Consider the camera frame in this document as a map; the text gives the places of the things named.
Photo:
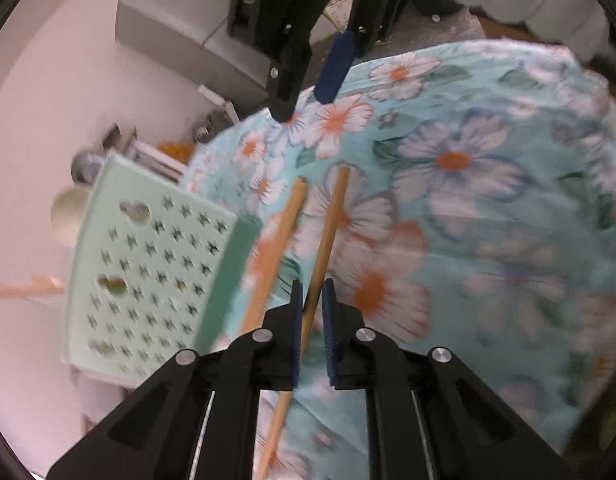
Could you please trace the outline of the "wooden chopstick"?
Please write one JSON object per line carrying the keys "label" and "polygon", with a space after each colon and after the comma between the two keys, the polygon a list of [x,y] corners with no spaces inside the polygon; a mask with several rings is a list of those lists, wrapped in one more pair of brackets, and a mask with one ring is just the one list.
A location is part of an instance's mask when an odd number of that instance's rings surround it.
{"label": "wooden chopstick", "polygon": [[[345,196],[350,173],[351,170],[349,167],[342,167],[338,170],[334,192],[332,193],[331,201],[326,211],[317,258],[314,262],[304,308],[302,309],[302,332],[300,333],[299,356],[302,356],[306,351],[312,326],[314,326],[314,317],[316,316],[325,273],[326,270],[328,270],[338,222],[340,222],[340,217],[344,212]],[[268,476],[268,471],[274,456],[276,456],[276,449],[279,445],[287,412],[290,409],[292,400],[293,393],[291,391],[282,391],[279,394],[278,402],[276,402],[276,408],[274,409],[268,428],[264,452],[262,452],[260,456],[256,474],[257,480],[265,480]]]}
{"label": "wooden chopstick", "polygon": [[60,296],[66,291],[66,281],[52,276],[33,275],[27,284],[1,285],[0,299]]}
{"label": "wooden chopstick", "polygon": [[269,231],[265,243],[258,252],[260,268],[256,274],[250,302],[242,318],[239,335],[244,335],[260,326],[264,318],[268,297],[276,284],[276,270],[283,258],[285,247],[293,233],[298,215],[302,210],[308,190],[303,178],[298,178],[291,189],[284,209],[276,216],[276,228]]}

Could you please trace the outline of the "metal spoon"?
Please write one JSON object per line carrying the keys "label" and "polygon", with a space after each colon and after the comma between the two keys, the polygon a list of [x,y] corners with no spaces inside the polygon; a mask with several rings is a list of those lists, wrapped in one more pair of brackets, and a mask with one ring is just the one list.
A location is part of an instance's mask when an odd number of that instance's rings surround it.
{"label": "metal spoon", "polygon": [[70,176],[76,184],[92,185],[107,160],[100,151],[79,151],[70,163]]}

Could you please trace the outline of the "white ceramic soup spoon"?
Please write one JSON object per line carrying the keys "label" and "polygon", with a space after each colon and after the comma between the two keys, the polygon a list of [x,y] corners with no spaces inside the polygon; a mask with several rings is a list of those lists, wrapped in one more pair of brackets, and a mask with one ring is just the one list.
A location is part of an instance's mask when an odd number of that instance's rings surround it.
{"label": "white ceramic soup spoon", "polygon": [[54,197],[50,211],[51,232],[61,245],[76,246],[90,195],[90,186],[74,185]]}

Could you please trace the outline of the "silver refrigerator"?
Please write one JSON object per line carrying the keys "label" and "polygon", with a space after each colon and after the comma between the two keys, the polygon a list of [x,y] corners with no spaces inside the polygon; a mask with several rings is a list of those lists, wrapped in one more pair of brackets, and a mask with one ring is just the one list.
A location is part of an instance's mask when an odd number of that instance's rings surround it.
{"label": "silver refrigerator", "polygon": [[268,105],[271,61],[229,36],[229,11],[230,0],[119,0],[115,38],[249,112]]}

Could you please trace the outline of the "mint green utensil holder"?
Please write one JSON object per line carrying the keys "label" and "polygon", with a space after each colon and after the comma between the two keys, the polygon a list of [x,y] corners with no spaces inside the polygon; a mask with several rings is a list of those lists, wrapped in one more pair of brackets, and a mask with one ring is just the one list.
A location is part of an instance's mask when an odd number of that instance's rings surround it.
{"label": "mint green utensil holder", "polygon": [[261,223],[110,156],[68,283],[67,364],[128,388],[178,351],[212,350]]}

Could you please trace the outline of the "floral blue tablecloth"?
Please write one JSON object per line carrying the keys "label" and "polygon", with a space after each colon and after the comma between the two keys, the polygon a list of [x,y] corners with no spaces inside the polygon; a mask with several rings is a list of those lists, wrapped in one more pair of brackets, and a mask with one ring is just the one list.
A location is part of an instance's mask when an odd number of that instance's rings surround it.
{"label": "floral blue tablecloth", "polygon": [[328,266],[340,300],[405,349],[444,346],[556,452],[616,373],[616,122],[569,50],[444,44],[360,64],[199,148],[183,187],[262,225],[234,337],[291,187],[308,184],[271,296],[308,281],[342,168]]}

